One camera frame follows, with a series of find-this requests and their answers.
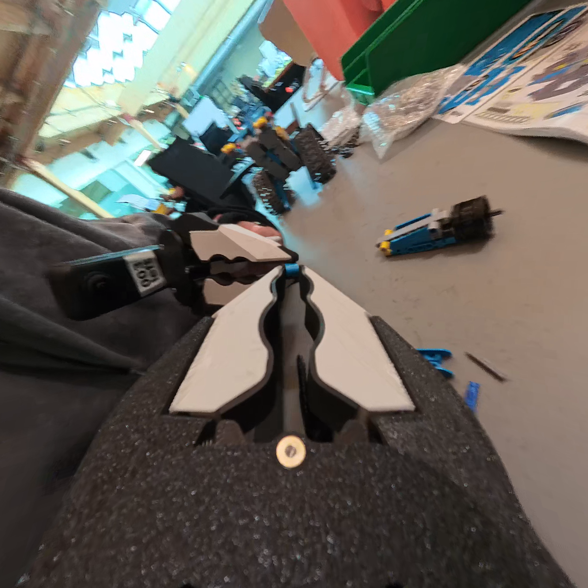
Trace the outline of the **paned window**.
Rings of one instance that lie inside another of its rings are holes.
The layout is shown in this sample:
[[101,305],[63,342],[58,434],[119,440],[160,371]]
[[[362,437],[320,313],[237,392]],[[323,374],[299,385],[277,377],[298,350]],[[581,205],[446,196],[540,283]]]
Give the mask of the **paned window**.
[[64,82],[68,89],[133,81],[179,1],[108,1]]

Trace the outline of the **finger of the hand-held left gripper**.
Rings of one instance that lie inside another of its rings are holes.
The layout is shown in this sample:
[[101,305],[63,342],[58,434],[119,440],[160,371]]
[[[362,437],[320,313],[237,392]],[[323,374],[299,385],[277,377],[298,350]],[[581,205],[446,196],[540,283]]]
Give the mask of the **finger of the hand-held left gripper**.
[[210,306],[224,306],[275,267],[276,263],[211,263],[202,285],[204,301]]
[[203,262],[233,262],[239,259],[254,263],[295,261],[295,254],[287,251],[274,238],[259,235],[237,224],[222,224],[213,230],[190,231],[189,242]]

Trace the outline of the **clear plastic bag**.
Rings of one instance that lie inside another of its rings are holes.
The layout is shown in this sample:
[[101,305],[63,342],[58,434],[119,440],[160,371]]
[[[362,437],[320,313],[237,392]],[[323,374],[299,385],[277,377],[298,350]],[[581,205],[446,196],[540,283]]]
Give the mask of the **clear plastic bag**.
[[390,85],[362,114],[360,138],[379,161],[436,112],[446,91],[466,70],[462,63],[402,79]]

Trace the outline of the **person's dark clothing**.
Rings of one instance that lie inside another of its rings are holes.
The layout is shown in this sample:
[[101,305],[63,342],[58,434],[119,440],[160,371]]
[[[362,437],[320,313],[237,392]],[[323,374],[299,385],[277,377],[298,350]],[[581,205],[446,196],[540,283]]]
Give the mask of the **person's dark clothing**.
[[140,375],[1,369],[1,587],[30,570],[92,439]]

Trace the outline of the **grey desk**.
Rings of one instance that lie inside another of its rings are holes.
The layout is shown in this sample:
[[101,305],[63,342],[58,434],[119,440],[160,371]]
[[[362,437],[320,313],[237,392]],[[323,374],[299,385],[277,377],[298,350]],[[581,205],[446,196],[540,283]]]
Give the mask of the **grey desk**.
[[[477,416],[552,555],[587,587],[587,147],[430,121],[378,161],[361,145],[284,218],[301,260],[415,347],[450,349]],[[384,230],[487,195],[486,243],[386,259]],[[464,352],[508,376],[499,382]]]

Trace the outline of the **green bin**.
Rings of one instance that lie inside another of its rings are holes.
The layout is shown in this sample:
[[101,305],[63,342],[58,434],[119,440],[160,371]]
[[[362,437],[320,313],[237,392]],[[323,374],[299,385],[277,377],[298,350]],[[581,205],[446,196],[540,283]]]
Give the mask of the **green bin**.
[[395,1],[342,56],[346,89],[371,104],[395,82],[459,63],[529,1]]

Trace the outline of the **tan cardboard sheet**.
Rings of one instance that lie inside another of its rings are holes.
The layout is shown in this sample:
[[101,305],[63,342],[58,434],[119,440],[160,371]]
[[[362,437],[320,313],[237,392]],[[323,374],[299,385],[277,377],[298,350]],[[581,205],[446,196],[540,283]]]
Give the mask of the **tan cardboard sheet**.
[[316,59],[315,50],[283,1],[265,1],[258,28],[265,40],[289,55],[297,65],[307,67]]

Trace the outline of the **blue panel brick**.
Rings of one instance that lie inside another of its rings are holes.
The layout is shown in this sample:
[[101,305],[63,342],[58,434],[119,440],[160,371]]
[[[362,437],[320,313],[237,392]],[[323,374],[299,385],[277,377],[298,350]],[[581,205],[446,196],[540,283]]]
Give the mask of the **blue panel brick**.
[[444,366],[447,359],[451,359],[453,354],[448,349],[442,348],[419,348],[417,352],[427,360],[445,379],[454,378],[454,373]]

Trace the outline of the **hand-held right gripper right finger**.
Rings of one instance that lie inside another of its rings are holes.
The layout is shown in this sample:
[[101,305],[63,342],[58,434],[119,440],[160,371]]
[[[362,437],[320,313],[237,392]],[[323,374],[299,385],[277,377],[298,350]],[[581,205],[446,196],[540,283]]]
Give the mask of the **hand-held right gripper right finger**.
[[381,342],[372,315],[314,270],[300,270],[311,373],[327,393],[371,415],[414,412],[415,403]]

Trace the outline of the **person's left hand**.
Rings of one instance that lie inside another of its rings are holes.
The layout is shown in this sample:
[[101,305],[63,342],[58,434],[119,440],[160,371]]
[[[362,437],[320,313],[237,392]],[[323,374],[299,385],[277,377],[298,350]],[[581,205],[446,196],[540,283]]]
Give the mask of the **person's left hand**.
[[279,245],[283,245],[283,236],[281,232],[273,226],[249,221],[239,221],[236,225],[263,238],[270,239]]

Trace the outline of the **instruction manual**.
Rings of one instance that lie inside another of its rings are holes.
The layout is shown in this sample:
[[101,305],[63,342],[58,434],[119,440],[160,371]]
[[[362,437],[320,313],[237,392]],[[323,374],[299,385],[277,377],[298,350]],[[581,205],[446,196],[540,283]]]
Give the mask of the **instruction manual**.
[[587,13],[575,32],[468,115],[465,123],[506,135],[587,144]]

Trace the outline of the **wheel and beam assembly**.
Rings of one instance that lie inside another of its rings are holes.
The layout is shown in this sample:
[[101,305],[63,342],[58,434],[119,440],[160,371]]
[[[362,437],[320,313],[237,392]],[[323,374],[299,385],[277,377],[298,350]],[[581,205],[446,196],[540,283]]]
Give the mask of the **wheel and beam assembly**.
[[494,234],[494,218],[504,213],[482,195],[459,202],[450,210],[433,209],[391,230],[376,242],[385,256],[421,254],[445,247],[481,243]]

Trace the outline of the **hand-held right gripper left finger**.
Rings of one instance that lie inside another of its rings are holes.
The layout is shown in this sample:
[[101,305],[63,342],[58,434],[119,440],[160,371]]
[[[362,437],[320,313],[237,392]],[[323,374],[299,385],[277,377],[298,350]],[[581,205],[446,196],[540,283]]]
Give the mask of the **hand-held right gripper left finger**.
[[221,416],[265,387],[275,363],[266,322],[282,277],[282,266],[272,269],[213,315],[170,414]]

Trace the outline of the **sticker sheet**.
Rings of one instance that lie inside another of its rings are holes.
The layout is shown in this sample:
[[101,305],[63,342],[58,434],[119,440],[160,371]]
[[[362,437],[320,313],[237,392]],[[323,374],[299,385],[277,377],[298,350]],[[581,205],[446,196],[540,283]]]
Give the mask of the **sticker sheet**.
[[586,20],[586,2],[529,15],[467,66],[433,117],[447,123],[464,121],[568,40]]

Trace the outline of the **distant toy brick models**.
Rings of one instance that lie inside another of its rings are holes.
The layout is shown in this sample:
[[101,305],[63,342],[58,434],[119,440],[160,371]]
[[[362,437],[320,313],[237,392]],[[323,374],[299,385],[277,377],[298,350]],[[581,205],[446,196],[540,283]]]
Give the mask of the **distant toy brick models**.
[[289,186],[290,175],[305,168],[314,187],[331,181],[336,174],[332,155],[323,136],[311,125],[290,135],[276,125],[271,112],[254,120],[251,130],[241,139],[230,139],[220,149],[223,163],[233,167],[247,160],[254,169],[251,185],[263,207],[279,217],[290,211],[295,191]]

